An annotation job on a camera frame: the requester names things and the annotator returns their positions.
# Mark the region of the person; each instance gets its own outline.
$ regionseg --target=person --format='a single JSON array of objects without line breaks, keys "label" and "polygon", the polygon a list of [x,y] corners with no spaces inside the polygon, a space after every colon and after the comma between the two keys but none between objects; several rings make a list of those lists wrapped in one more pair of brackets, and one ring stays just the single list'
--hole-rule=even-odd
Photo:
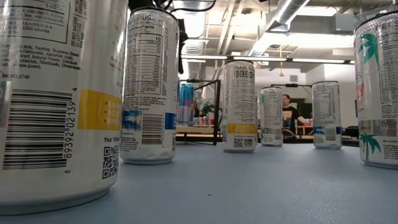
[{"label": "person", "polygon": [[288,94],[282,95],[282,107],[283,107],[283,116],[284,116],[284,128],[291,130],[293,133],[296,133],[296,124],[295,120],[300,121],[304,124],[305,119],[299,111],[290,105],[290,96]]}]

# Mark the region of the teal palm tree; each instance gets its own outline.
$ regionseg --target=teal palm tree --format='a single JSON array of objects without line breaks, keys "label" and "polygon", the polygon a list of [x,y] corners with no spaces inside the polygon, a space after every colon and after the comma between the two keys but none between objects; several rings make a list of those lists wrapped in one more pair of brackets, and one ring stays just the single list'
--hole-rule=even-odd
[{"label": "teal palm tree", "polygon": [[376,139],[373,138],[374,136],[376,135],[366,133],[359,135],[359,140],[362,141],[364,148],[366,148],[366,161],[369,161],[369,146],[371,147],[372,154],[374,153],[375,148],[379,149],[379,152],[381,153],[380,144]]},{"label": "teal palm tree", "polygon": [[366,62],[368,62],[374,55],[376,57],[377,67],[379,67],[379,51],[377,49],[376,36],[373,34],[364,34],[361,38],[362,40],[367,40],[365,44],[359,47],[358,52],[361,53],[363,50],[367,49],[363,56],[363,63],[366,64]]}]

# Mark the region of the energy drink can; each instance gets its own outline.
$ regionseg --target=energy drink can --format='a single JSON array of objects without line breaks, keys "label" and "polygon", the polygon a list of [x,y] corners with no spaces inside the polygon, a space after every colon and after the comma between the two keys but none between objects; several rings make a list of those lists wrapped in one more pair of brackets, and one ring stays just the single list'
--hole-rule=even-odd
[{"label": "energy drink can", "polygon": [[336,81],[312,85],[314,146],[341,149],[340,88]]},{"label": "energy drink can", "polygon": [[282,90],[279,87],[261,89],[260,122],[261,144],[263,146],[282,146]]},{"label": "energy drink can", "polygon": [[256,102],[254,66],[250,61],[233,60],[223,69],[224,152],[248,153],[256,149]]},{"label": "energy drink can", "polygon": [[193,107],[193,96],[195,87],[191,84],[181,84],[180,87],[180,111],[178,125],[193,127],[193,116],[195,109]]},{"label": "energy drink can", "polygon": [[0,215],[103,196],[118,173],[127,1],[1,6]]},{"label": "energy drink can", "polygon": [[175,153],[177,19],[159,8],[131,12],[127,33],[121,158],[128,164],[165,164]]},{"label": "energy drink can", "polygon": [[398,169],[398,11],[355,31],[359,151],[369,166]]}]

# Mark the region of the palm tree graphic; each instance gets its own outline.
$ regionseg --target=palm tree graphic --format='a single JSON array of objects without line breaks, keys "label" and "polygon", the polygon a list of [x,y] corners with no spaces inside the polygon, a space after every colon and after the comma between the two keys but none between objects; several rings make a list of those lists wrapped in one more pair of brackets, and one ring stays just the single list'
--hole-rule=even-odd
[{"label": "palm tree graphic", "polygon": [[377,67],[379,67],[379,51],[377,49],[376,36],[373,34],[364,34],[361,38],[362,40],[367,40],[365,44],[359,47],[358,52],[361,53],[363,50],[367,49],[364,53],[363,63],[366,64],[366,62],[368,62],[374,55],[376,57]]},{"label": "palm tree graphic", "polygon": [[325,132],[322,130],[322,127],[314,127],[313,129],[313,134],[325,134]]},{"label": "palm tree graphic", "polygon": [[123,111],[122,113],[122,127],[127,130],[141,131],[141,123],[128,118],[142,116],[141,111]]},{"label": "palm tree graphic", "polygon": [[377,136],[375,134],[366,134],[365,132],[359,135],[359,140],[362,141],[364,148],[366,148],[366,161],[369,161],[369,145],[372,150],[372,154],[374,153],[374,149],[378,148],[379,152],[381,153],[380,144],[376,139],[373,137]]}]

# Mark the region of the celsius can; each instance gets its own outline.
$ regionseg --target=celsius can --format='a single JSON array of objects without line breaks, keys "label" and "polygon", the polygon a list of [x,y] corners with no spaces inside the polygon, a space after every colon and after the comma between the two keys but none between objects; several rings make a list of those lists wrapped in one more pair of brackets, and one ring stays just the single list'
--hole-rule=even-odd
[{"label": "celsius can", "polygon": [[165,164],[175,152],[179,28],[154,7],[131,12],[122,112],[121,158],[128,164]]},{"label": "celsius can", "polygon": [[283,145],[282,90],[279,87],[261,89],[260,126],[263,146]]},{"label": "celsius can", "polygon": [[178,125],[193,127],[193,116],[195,109],[193,107],[193,95],[195,87],[191,84],[181,84],[180,87],[180,109],[178,111]]},{"label": "celsius can", "polygon": [[127,1],[1,5],[0,214],[103,196],[118,173]]},{"label": "celsius can", "polygon": [[340,88],[336,81],[312,85],[314,146],[317,149],[341,149]]},{"label": "celsius can", "polygon": [[256,102],[254,66],[250,61],[233,60],[223,69],[223,149],[248,153],[256,149]]},{"label": "celsius can", "polygon": [[398,169],[398,11],[355,32],[359,148],[365,164]]}]

